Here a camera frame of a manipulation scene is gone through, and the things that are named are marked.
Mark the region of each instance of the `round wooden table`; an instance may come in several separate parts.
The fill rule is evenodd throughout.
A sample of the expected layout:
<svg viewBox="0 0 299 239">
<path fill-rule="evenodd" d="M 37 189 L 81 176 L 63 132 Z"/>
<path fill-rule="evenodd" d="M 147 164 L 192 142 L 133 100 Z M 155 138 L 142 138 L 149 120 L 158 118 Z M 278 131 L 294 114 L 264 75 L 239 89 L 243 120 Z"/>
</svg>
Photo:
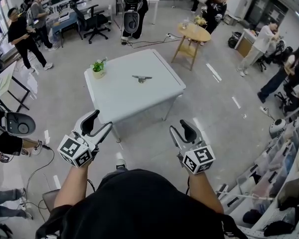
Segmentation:
<svg viewBox="0 0 299 239">
<path fill-rule="evenodd" d="M 190 70 L 192 70 L 198 47 L 201 42 L 207 42 L 211 39 L 210 33 L 208 33 L 204 28 L 195 25 L 193 23 L 190 23 L 186 29 L 184 29 L 183 24 L 180 23 L 178 24 L 177 28 L 178 28 L 178 32 L 180 32 L 183 35 L 183 38 L 180 41 L 180 44 L 171 62 L 174 61 L 178 52 L 181 52 L 183 55 L 193 58 L 193 61 L 190 66 Z M 188 45 L 183 44 L 185 38 L 190 38 L 190 42 Z M 196 47 L 191 46 L 192 41 L 197 41 Z"/>
</svg>

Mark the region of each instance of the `small plant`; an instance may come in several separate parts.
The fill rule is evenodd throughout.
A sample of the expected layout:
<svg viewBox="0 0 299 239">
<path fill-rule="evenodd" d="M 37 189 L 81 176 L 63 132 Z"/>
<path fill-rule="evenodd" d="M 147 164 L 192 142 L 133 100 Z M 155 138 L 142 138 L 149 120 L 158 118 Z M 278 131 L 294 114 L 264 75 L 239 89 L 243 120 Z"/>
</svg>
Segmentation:
<svg viewBox="0 0 299 239">
<path fill-rule="evenodd" d="M 93 71 L 98 73 L 102 70 L 104 70 L 104 65 L 105 65 L 105 62 L 107 61 L 108 59 L 107 58 L 104 58 L 102 60 L 98 59 L 94 64 L 93 64 Z"/>
<path fill-rule="evenodd" d="M 204 18 L 200 17 L 200 16 L 196 16 L 195 19 L 194 19 L 194 23 L 196 25 L 203 26 L 203 25 L 207 24 L 207 21 Z"/>
</svg>

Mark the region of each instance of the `metal object on table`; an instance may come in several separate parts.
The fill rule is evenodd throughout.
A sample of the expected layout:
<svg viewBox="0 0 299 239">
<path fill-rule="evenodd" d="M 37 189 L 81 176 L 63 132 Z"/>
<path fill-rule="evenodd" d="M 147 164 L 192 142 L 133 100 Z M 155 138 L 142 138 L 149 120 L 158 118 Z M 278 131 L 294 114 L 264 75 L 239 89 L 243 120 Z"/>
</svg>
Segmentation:
<svg viewBox="0 0 299 239">
<path fill-rule="evenodd" d="M 153 78 L 153 77 L 138 76 L 138 75 L 132 75 L 132 77 L 137 78 L 139 80 L 139 83 L 144 83 L 147 79 Z"/>
</svg>

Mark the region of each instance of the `gray floor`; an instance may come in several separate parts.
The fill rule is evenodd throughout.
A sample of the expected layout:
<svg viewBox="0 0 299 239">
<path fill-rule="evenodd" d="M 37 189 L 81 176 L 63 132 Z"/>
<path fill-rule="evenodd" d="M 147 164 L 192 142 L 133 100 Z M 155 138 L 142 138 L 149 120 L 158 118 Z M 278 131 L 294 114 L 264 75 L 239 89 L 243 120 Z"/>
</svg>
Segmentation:
<svg viewBox="0 0 299 239">
<path fill-rule="evenodd" d="M 177 23 L 192 17 L 189 8 L 160 7 L 156 25 L 151 25 L 149 20 L 152 12 L 151 8 L 145 18 L 143 35 L 138 41 L 164 40 L 167 33 L 179 36 Z M 120 17 L 121 15 L 118 15 L 116 18 L 118 25 L 121 24 Z M 70 133 L 76 120 L 93 110 L 84 71 L 96 59 L 105 56 L 113 59 L 152 48 L 170 63 L 179 44 L 175 41 L 133 49 L 120 44 L 121 32 L 115 23 L 111 25 L 111 29 L 111 32 L 105 33 L 108 40 L 96 36 L 91 45 L 87 40 L 82 41 L 75 31 L 66 33 L 64 48 L 55 52 L 43 49 L 46 59 L 54 63 L 54 68 L 49 71 L 38 70 L 37 73 L 29 75 L 22 64 L 18 63 L 15 76 L 33 92 L 25 101 L 30 111 L 21 110 L 36 121 L 36 131 L 31 138 L 44 138 L 44 131 L 48 130 L 49 145 L 56 152 L 61 139 Z M 277 71 L 276 67 L 269 67 L 264 73 L 258 68 L 251 68 L 249 76 L 239 76 L 235 69 L 241 56 L 227 45 L 228 38 L 236 29 L 241 30 L 240 25 L 231 27 L 221 23 L 212 34 L 212 40 L 200 47 L 193 71 L 188 70 L 189 60 L 181 55 L 177 56 L 171 66 L 186 84 L 184 95 L 176 100 L 166 121 L 161 121 L 161 116 L 167 106 L 161 105 L 118 125 L 123 137 L 121 145 L 109 135 L 100 145 L 101 151 L 90 166 L 89 179 L 96 187 L 102 177 L 114 169 L 115 160 L 122 156 L 129 169 L 143 168 L 157 172 L 184 192 L 186 171 L 180 167 L 176 158 L 177 149 L 173 146 L 168 131 L 170 125 L 179 128 L 180 119 L 195 122 L 212 146 L 216 161 L 207 171 L 212 186 L 216 188 L 222 183 L 234 185 L 236 177 L 251 165 L 269 140 L 268 128 L 272 119 L 260 111 L 262 104 L 256 93 Z M 147 44 L 137 43 L 134 46 Z M 215 80 L 206 63 L 217 71 L 221 82 Z M 232 97 L 237 100 L 240 109 Z M 273 96 L 268 98 L 265 106 L 269 107 L 275 118 L 282 117 L 278 102 Z M 43 150 L 38 156 L 21 156 L 14 158 L 9 164 L 0 163 L 0 185 L 10 188 L 25 186 L 30 174 L 48 163 L 51 158 L 52 153 Z M 53 176 L 57 175 L 62 183 L 69 168 L 68 163 L 56 152 L 53 162 L 33 176 L 29 185 L 29 200 L 38 204 L 42 193 L 56 188 Z M 5 221 L 13 230 L 14 238 L 33 238 L 43 219 L 35 206 L 32 206 L 32 212 L 33 221 L 22 218 Z M 42 214 L 48 218 L 45 210 L 42 210 Z"/>
</svg>

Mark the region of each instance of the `office chair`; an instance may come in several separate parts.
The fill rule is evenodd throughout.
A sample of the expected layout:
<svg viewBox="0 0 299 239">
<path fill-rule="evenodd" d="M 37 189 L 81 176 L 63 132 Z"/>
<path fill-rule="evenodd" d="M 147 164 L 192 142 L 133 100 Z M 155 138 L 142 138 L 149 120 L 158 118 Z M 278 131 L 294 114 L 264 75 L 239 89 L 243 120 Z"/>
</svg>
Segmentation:
<svg viewBox="0 0 299 239">
<path fill-rule="evenodd" d="M 99 29 L 99 27 L 101 25 L 109 22 L 109 20 L 104 15 L 101 14 L 102 12 L 104 12 L 103 10 L 97 12 L 96 15 L 93 14 L 93 9 L 96 6 L 98 6 L 98 5 L 95 5 L 91 8 L 92 9 L 91 17 L 88 19 L 85 19 L 83 13 L 78 10 L 76 4 L 75 3 L 70 4 L 70 7 L 75 11 L 75 13 L 78 16 L 80 37 L 82 38 L 81 33 L 80 33 L 81 29 L 83 31 L 89 31 L 90 29 L 93 29 L 93 31 L 90 31 L 83 35 L 83 37 L 85 38 L 88 34 L 91 34 L 91 37 L 89 39 L 89 44 L 92 43 L 91 40 L 94 37 L 94 35 L 96 35 L 96 34 L 103 36 L 106 40 L 109 39 L 105 34 L 101 33 L 101 31 L 104 31 L 104 30 L 107 30 L 108 32 L 111 31 L 107 27 Z"/>
</svg>

